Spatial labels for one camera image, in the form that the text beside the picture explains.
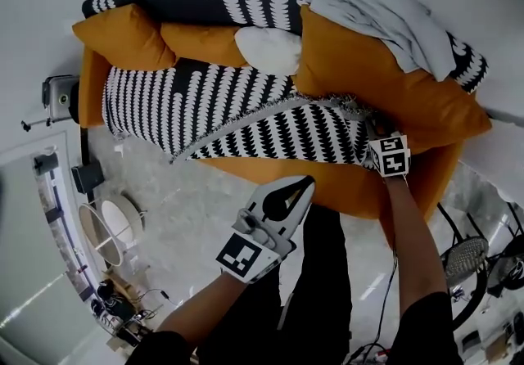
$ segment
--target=pillow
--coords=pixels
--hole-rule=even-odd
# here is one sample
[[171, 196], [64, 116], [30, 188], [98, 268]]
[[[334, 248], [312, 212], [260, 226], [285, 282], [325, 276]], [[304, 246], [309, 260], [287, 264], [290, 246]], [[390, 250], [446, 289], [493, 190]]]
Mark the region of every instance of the pillow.
[[405, 74], [379, 39], [301, 9], [302, 58], [296, 87], [322, 96], [350, 93], [381, 111], [408, 136], [414, 154], [473, 137], [491, 128], [487, 114], [452, 79]]
[[294, 75], [298, 71], [300, 36], [275, 28], [241, 28], [235, 34], [238, 49], [249, 65], [266, 74]]
[[163, 70], [175, 63], [157, 24], [136, 4], [91, 16], [73, 31], [87, 47], [124, 70]]
[[82, 128], [103, 125], [102, 95], [111, 64], [99, 53], [84, 48], [79, 86], [79, 122]]
[[235, 43], [237, 26], [162, 23], [160, 35], [178, 57], [239, 68], [247, 65]]

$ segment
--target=patterned throw blanket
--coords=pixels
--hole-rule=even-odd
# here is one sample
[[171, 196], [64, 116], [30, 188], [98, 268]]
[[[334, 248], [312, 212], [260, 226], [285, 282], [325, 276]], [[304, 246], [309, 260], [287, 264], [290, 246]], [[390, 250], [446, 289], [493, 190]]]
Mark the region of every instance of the patterned throw blanket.
[[365, 118], [349, 98], [312, 100], [289, 77], [181, 59], [158, 71], [113, 67], [103, 94], [112, 133], [174, 159], [261, 157], [371, 167]]

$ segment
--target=human arm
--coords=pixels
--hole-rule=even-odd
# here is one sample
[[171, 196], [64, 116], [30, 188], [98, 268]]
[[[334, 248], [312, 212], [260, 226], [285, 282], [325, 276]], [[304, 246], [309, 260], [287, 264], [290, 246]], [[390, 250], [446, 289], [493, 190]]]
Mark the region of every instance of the human arm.
[[444, 268], [429, 228], [403, 178], [385, 178], [399, 259], [400, 315], [435, 292], [447, 292]]
[[211, 284], [174, 310], [156, 331], [180, 334], [193, 351], [219, 324], [247, 284], [222, 273]]

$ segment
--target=gray blanket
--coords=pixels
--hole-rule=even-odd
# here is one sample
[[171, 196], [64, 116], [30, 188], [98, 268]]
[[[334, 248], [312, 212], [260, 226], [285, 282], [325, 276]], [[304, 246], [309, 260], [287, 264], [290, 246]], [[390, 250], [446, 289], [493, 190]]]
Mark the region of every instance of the gray blanket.
[[418, 68], [445, 79], [456, 64], [448, 34], [417, 0], [306, 0], [311, 11], [354, 30], [381, 39], [399, 67]]

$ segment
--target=black and white blanket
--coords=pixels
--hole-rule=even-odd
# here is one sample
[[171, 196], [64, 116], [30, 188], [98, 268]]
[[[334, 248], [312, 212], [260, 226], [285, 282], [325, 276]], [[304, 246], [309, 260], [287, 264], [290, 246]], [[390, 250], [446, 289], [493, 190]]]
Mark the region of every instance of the black and white blanket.
[[[138, 4], [154, 20], [194, 25], [247, 25], [288, 30], [302, 35], [300, 6], [305, 0], [86, 0], [86, 18], [102, 11]], [[474, 92], [488, 71], [486, 59], [448, 33], [456, 64], [449, 76], [468, 93]]]
[[103, 94], [113, 133], [175, 159], [262, 157], [372, 165], [368, 115], [348, 98], [312, 100], [289, 77], [181, 59], [158, 71], [113, 67]]

